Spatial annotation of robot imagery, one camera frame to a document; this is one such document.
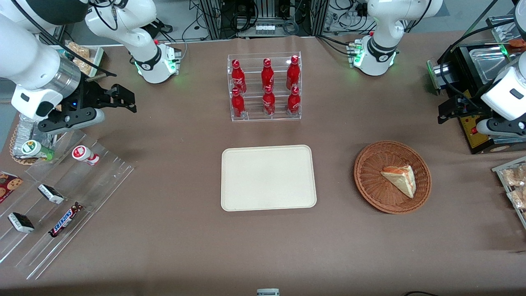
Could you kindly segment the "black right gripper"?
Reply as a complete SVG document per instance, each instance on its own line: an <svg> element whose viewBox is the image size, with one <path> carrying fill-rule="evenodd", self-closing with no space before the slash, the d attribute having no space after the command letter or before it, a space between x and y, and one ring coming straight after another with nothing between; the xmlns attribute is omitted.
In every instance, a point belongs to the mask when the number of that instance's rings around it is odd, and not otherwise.
<svg viewBox="0 0 526 296"><path fill-rule="evenodd" d="M126 108L133 113L137 112L135 94L120 84L113 84L110 89L104 89L97 82L81 81L75 94L75 110L110 107Z"/></svg>

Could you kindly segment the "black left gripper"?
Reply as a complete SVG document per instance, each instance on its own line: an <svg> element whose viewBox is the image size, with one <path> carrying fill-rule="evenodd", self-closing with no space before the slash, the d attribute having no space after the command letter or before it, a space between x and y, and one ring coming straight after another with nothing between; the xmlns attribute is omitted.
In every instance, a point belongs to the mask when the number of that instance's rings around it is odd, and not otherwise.
<svg viewBox="0 0 526 296"><path fill-rule="evenodd" d="M466 116L484 116L484 108L475 103L470 92L453 95L438 106L438 124L443 124L451 118Z"/></svg>

